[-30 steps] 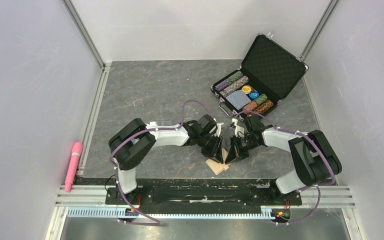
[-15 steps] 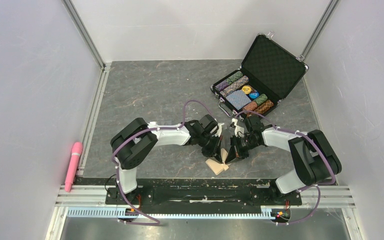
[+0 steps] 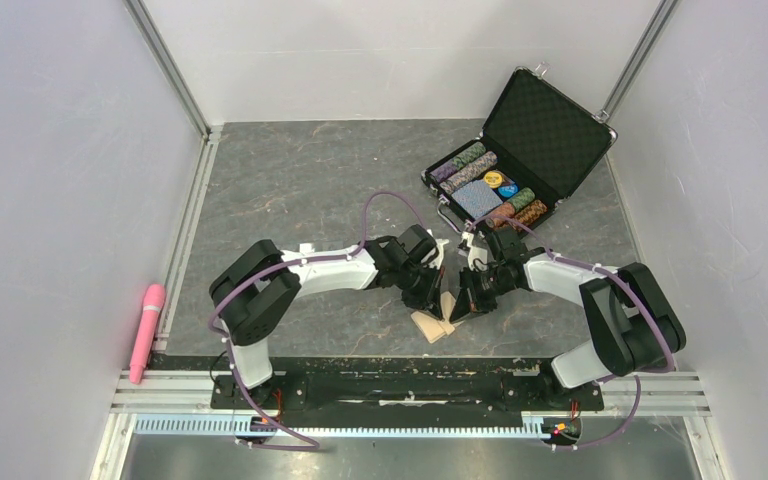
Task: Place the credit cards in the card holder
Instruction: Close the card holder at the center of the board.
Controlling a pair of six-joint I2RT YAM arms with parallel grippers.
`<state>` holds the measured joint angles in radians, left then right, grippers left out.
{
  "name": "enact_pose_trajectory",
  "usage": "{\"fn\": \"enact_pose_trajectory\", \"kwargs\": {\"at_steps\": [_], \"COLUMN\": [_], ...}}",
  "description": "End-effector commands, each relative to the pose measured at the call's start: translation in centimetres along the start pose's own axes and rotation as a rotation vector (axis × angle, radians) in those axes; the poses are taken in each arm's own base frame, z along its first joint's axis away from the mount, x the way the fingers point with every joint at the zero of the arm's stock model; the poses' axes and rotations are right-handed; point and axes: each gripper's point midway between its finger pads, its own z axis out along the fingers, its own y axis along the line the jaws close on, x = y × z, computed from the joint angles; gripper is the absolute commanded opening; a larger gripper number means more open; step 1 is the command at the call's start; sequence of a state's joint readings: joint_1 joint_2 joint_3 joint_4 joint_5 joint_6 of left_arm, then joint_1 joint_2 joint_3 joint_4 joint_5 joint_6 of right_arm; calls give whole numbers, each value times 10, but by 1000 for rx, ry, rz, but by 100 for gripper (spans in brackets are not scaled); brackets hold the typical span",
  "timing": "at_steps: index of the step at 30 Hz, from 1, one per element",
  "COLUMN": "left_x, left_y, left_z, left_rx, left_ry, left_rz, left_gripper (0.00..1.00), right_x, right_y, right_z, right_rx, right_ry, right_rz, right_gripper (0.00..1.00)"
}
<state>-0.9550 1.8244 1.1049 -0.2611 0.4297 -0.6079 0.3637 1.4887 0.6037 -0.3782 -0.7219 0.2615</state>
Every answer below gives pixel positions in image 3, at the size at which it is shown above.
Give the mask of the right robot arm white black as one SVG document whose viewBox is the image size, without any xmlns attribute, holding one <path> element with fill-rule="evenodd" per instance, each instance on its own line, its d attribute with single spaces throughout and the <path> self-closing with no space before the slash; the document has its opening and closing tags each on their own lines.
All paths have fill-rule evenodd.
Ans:
<svg viewBox="0 0 768 480">
<path fill-rule="evenodd" d="M 494 231 L 486 247 L 474 239 L 461 235 L 468 265 L 459 274 L 452 321 L 490 313 L 514 290 L 549 294 L 584 311 L 588 341 L 552 358 L 539 375 L 537 392 L 545 405 L 562 408 L 578 387 L 593 381 L 673 370 L 686 334 L 646 265 L 606 267 L 530 249 L 511 228 Z"/>
</svg>

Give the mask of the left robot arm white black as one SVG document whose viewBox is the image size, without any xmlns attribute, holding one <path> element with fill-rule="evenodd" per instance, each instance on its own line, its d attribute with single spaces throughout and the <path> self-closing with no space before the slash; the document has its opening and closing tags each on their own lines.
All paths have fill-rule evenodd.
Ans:
<svg viewBox="0 0 768 480">
<path fill-rule="evenodd" d="M 209 287 L 209 326 L 229 351 L 238 397 L 255 408 L 272 399 L 268 338 L 297 299 L 396 288 L 405 306 L 441 318 L 444 245 L 419 224 L 325 252 L 280 250 L 271 240 L 253 244 Z"/>
</svg>

